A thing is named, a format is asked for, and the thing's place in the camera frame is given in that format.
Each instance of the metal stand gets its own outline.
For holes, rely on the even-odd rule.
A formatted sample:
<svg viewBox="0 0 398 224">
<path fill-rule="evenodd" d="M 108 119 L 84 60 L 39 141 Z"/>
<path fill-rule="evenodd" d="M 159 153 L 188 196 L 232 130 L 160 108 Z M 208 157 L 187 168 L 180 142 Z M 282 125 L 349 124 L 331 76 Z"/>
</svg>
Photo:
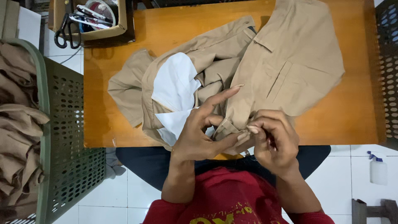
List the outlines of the metal stand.
<svg viewBox="0 0 398 224">
<path fill-rule="evenodd" d="M 367 217 L 385 217 L 391 224 L 398 224 L 398 206 L 394 200 L 381 200 L 381 206 L 367 206 L 365 202 L 352 199 L 352 224 L 366 224 Z"/>
</svg>

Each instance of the red shirt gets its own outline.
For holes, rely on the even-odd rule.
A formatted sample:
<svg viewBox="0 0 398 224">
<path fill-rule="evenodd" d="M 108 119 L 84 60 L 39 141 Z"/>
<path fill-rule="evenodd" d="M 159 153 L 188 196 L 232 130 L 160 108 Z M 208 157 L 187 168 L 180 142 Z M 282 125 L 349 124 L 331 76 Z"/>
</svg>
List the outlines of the red shirt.
<svg viewBox="0 0 398 224">
<path fill-rule="evenodd" d="M 295 224 L 334 224 L 321 212 L 289 214 Z M 152 202 L 143 224 L 288 224 L 276 189 L 263 178 L 219 167 L 196 177 L 189 204 Z"/>
</svg>

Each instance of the black-handled scissors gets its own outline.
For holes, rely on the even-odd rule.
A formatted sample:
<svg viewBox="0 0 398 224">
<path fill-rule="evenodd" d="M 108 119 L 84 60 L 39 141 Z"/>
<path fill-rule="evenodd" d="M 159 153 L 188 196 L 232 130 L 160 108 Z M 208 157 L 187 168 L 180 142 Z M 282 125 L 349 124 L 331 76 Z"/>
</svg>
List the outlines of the black-handled scissors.
<svg viewBox="0 0 398 224">
<path fill-rule="evenodd" d="M 72 49 L 77 49 L 78 47 L 80 47 L 80 44 L 82 43 L 82 34 L 80 33 L 79 26 L 77 25 L 77 27 L 78 27 L 77 31 L 78 31 L 78 35 L 79 35 L 79 40 L 78 40 L 77 45 L 73 45 L 72 30 L 70 28 L 70 25 L 72 23 L 74 23 L 74 21 L 69 18 L 69 14 L 73 13 L 73 0 L 65 0 L 65 12 L 66 13 L 65 13 L 64 19 L 62 21 L 61 27 L 59 28 L 59 30 L 57 32 L 55 32 L 54 42 L 55 42 L 55 45 L 57 45 L 59 48 L 66 48 L 67 47 L 66 41 L 69 39 L 70 47 Z M 68 37 L 66 37 L 66 35 L 65 35 L 66 27 L 68 27 L 68 35 L 69 35 Z M 60 44 L 58 42 L 58 37 L 59 37 L 60 34 L 62 34 L 62 37 L 64 39 L 64 43 L 63 44 Z"/>
</svg>

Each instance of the shirt sleeve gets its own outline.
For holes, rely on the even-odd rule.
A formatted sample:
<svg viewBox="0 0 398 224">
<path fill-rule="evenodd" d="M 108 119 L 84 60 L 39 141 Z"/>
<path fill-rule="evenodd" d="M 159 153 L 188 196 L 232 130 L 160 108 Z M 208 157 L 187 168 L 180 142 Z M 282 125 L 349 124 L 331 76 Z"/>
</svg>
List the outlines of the shirt sleeve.
<svg viewBox="0 0 398 224">
<path fill-rule="evenodd" d="M 332 218 L 323 212 L 309 212 L 302 214 L 288 213 L 294 224 L 334 224 Z"/>
<path fill-rule="evenodd" d="M 165 200 L 156 200 L 150 205 L 142 224 L 175 224 L 185 209 L 186 206 L 184 204 L 174 204 Z"/>
</svg>

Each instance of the forearm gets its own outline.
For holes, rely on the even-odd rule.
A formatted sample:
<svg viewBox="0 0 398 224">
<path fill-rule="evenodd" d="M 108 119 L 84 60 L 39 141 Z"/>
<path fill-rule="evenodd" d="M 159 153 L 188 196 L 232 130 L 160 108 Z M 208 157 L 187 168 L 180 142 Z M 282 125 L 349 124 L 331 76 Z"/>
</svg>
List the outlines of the forearm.
<svg viewBox="0 0 398 224">
<path fill-rule="evenodd" d="M 163 184 L 162 199 L 170 203 L 188 203 L 195 192 L 195 163 L 193 160 L 170 160 L 169 173 Z"/>
<path fill-rule="evenodd" d="M 289 177 L 277 177 L 279 203 L 287 213 L 323 211 L 318 198 L 297 169 Z"/>
</svg>

